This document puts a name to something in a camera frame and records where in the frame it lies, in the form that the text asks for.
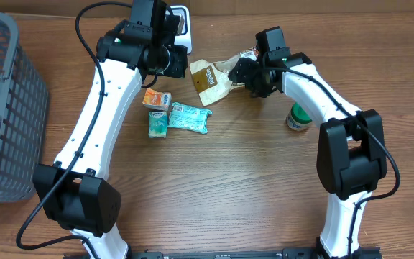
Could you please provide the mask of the orange tissue pack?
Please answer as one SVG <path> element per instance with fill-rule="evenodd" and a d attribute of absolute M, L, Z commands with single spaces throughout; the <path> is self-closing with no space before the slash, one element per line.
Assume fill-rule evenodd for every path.
<path fill-rule="evenodd" d="M 172 95 L 169 92 L 158 92 L 151 88 L 145 91 L 143 98 L 143 105 L 149 109 L 157 111 L 168 111 L 170 103 L 172 101 Z"/>

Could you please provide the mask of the beige brown snack bag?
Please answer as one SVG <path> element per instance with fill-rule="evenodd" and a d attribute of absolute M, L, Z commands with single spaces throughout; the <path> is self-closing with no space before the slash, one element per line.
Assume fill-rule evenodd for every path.
<path fill-rule="evenodd" d="M 193 84 L 203 106 L 211 105 L 226 97 L 231 90 L 245 87 L 243 83 L 234 83 L 229 73 L 240 58 L 256 61 L 258 50 L 252 47 L 241 51 L 225 61 L 208 62 L 201 59 L 189 65 Z"/>

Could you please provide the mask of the green lid jar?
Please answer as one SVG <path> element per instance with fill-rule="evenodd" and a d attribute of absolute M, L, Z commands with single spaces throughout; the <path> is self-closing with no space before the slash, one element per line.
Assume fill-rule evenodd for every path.
<path fill-rule="evenodd" d="M 303 131 L 310 127 L 312 119 L 298 103 L 294 103 L 287 115 L 286 122 L 290 129 Z"/>

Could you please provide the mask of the teal tissue pack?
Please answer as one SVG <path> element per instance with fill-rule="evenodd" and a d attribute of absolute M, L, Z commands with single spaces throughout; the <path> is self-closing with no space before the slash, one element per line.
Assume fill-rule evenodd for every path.
<path fill-rule="evenodd" d="M 150 138 L 166 138 L 167 136 L 167 112 L 149 112 L 149 132 Z"/>

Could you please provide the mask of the teal wipes packet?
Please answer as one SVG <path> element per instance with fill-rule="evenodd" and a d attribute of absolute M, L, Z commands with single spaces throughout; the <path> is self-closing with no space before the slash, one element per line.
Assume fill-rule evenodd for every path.
<path fill-rule="evenodd" d="M 172 103 L 168 127 L 190 130 L 193 132 L 207 134 L 207 119 L 212 115 L 209 109 L 188 106 L 178 102 Z"/>

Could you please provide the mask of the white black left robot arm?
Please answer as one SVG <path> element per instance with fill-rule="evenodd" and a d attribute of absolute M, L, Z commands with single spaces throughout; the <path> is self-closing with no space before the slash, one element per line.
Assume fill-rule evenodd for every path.
<path fill-rule="evenodd" d="M 109 184 L 116 139 L 145 78 L 183 78 L 192 49 L 185 6 L 134 1 L 128 19 L 89 50 L 93 85 L 77 124 L 52 165 L 38 165 L 33 183 L 38 210 L 80 240 L 90 258 L 130 258 L 116 221 L 121 194 Z"/>

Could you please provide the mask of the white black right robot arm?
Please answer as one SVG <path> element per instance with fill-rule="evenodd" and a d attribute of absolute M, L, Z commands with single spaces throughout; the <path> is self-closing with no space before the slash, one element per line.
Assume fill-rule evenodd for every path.
<path fill-rule="evenodd" d="M 378 248 L 362 248 L 358 235 L 368 199 L 387 173 L 381 116 L 363 111 L 337 94 L 304 53 L 292 54 L 283 31 L 256 34 L 256 59 L 240 58 L 229 73 L 253 96 L 275 91 L 292 98 L 303 120 L 319 128 L 316 170 L 328 192 L 323 230 L 308 252 L 284 249 L 284 258 L 381 258 Z"/>

